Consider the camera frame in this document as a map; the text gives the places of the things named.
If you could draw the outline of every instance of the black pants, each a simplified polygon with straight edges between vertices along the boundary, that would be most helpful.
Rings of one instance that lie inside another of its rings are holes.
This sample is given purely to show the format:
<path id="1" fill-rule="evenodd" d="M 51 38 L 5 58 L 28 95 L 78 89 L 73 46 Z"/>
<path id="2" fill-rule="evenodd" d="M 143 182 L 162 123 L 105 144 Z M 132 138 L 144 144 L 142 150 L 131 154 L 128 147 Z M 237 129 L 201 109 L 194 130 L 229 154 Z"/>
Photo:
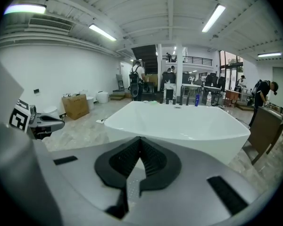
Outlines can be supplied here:
<path id="1" fill-rule="evenodd" d="M 258 112 L 258 109 L 259 109 L 259 106 L 262 106 L 263 105 L 263 101 L 260 97 L 260 94 L 258 95 L 255 95 L 255 107 L 254 107 L 254 114 L 253 114 L 253 117 L 251 118 L 251 121 L 250 121 L 250 124 L 249 126 L 251 127 L 255 118 L 256 118 L 256 115 L 257 115 L 257 112 Z"/>
<path id="2" fill-rule="evenodd" d="M 134 101 L 142 101 L 142 91 L 143 91 L 143 86 L 141 84 L 138 85 L 138 94 L 137 97 L 134 97 Z"/>

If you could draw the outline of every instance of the ceiling light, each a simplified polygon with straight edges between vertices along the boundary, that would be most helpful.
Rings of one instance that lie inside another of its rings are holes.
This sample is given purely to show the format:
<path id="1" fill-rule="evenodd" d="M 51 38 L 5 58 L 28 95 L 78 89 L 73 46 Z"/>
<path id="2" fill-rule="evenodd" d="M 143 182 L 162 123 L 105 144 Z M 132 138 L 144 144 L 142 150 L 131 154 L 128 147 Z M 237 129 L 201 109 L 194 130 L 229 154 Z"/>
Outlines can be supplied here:
<path id="1" fill-rule="evenodd" d="M 220 15 L 223 13 L 224 10 L 225 10 L 224 6 L 218 5 L 215 11 L 213 12 L 211 18 L 208 20 L 207 24 L 202 29 L 202 31 L 207 32 L 211 28 L 211 26 L 216 22 L 216 20 L 220 17 Z"/>
<path id="2" fill-rule="evenodd" d="M 280 52 L 268 53 L 268 54 L 260 54 L 258 57 L 268 57 L 268 56 L 280 56 Z"/>
<path id="3" fill-rule="evenodd" d="M 115 38 L 113 38 L 111 35 L 107 34 L 105 31 L 101 30 L 100 28 L 98 28 L 94 24 L 91 25 L 89 28 L 92 29 L 95 32 L 100 33 L 101 35 L 105 36 L 106 38 L 110 39 L 111 41 L 116 41 Z"/>
<path id="4" fill-rule="evenodd" d="M 45 10 L 46 10 L 46 6 L 44 6 L 44 5 L 16 4 L 16 5 L 8 6 L 8 8 L 5 10 L 4 14 L 19 13 L 19 12 L 44 14 Z"/>

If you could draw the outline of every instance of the clear plastic bottle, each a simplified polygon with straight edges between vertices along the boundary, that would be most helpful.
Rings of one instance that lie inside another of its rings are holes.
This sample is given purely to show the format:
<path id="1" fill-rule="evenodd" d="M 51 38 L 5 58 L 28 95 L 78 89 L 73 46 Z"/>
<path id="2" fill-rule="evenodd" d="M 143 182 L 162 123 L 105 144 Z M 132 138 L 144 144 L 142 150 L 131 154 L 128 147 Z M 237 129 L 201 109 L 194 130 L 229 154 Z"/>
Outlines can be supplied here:
<path id="1" fill-rule="evenodd" d="M 212 95 L 211 92 L 208 93 L 208 97 L 207 97 L 207 104 L 206 106 L 211 106 L 211 100 L 212 100 Z"/>

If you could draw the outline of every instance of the railing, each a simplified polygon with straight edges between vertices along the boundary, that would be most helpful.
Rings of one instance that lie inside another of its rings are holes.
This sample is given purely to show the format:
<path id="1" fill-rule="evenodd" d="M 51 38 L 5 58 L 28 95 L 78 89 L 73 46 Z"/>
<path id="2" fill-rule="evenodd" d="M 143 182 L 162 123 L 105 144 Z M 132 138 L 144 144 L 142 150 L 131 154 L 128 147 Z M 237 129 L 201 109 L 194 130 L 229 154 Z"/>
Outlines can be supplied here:
<path id="1" fill-rule="evenodd" d="M 162 56 L 162 59 L 165 59 L 167 62 L 169 61 L 168 56 Z M 176 63 L 177 62 L 177 56 L 172 55 L 171 62 Z M 193 64 L 212 66 L 212 59 L 192 57 L 192 56 L 183 56 L 183 63 L 193 63 Z"/>

